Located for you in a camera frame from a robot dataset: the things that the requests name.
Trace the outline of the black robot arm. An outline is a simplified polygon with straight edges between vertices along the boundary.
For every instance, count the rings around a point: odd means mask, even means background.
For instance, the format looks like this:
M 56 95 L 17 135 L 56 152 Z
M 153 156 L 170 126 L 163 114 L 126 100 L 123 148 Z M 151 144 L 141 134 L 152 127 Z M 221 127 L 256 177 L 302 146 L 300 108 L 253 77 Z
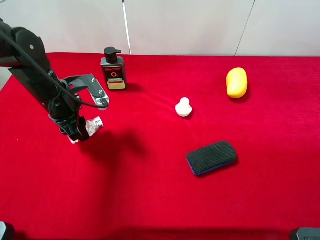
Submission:
M 103 128 L 99 116 L 92 120 L 80 116 L 81 107 L 88 105 L 79 96 L 82 90 L 89 91 L 94 101 L 91 107 L 108 108 L 110 99 L 100 82 L 93 74 L 59 79 L 42 39 L 30 30 L 0 23 L 0 65 L 8 68 L 73 144 L 88 140 Z

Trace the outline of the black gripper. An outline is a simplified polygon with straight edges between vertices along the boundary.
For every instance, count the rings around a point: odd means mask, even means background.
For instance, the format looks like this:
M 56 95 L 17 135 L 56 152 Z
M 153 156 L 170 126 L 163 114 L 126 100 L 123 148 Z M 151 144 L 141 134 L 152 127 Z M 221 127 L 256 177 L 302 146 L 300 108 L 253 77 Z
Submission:
M 108 108 L 110 98 L 93 74 L 70 76 L 64 79 L 70 93 L 77 95 L 82 90 L 88 90 L 98 109 L 104 111 Z M 48 103 L 48 115 L 57 125 L 60 132 L 72 141 L 84 142 L 90 138 L 86 129 L 86 120 L 79 116 L 81 104 L 58 87 L 57 96 Z

